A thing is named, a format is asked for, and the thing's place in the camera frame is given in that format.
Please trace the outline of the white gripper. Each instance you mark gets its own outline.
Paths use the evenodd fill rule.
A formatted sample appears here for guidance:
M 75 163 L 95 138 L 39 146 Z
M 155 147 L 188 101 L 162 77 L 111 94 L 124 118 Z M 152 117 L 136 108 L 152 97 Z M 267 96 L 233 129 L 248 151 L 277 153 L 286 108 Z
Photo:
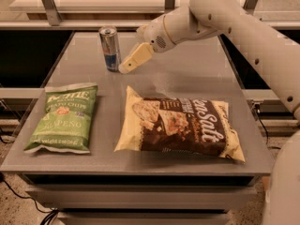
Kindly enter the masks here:
M 164 53 L 171 48 L 163 22 L 164 16 L 160 16 L 136 30 L 136 38 L 142 43 L 136 44 L 119 66 L 118 69 L 122 74 L 127 74 L 150 60 L 154 51 Z

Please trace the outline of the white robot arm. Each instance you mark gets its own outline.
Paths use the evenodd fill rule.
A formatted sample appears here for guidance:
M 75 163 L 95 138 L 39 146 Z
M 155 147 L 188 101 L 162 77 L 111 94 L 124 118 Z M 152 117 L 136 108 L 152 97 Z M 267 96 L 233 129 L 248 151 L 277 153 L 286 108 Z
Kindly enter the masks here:
M 138 29 L 142 43 L 123 74 L 186 40 L 223 34 L 300 121 L 300 45 L 245 11 L 236 0 L 188 0 Z M 277 154 L 265 193 L 262 225 L 300 225 L 300 131 Z

